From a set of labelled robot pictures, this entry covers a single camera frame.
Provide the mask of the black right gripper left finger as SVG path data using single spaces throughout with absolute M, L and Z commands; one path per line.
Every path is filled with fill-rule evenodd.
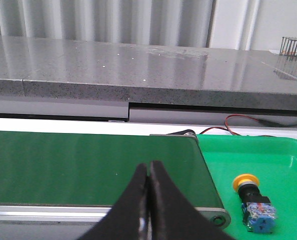
M 146 240 L 149 223 L 147 195 L 147 166 L 141 163 L 106 216 L 79 239 Z

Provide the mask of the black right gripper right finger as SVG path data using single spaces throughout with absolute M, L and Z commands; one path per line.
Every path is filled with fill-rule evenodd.
M 232 240 L 186 199 L 163 163 L 150 163 L 150 212 L 153 240 Z

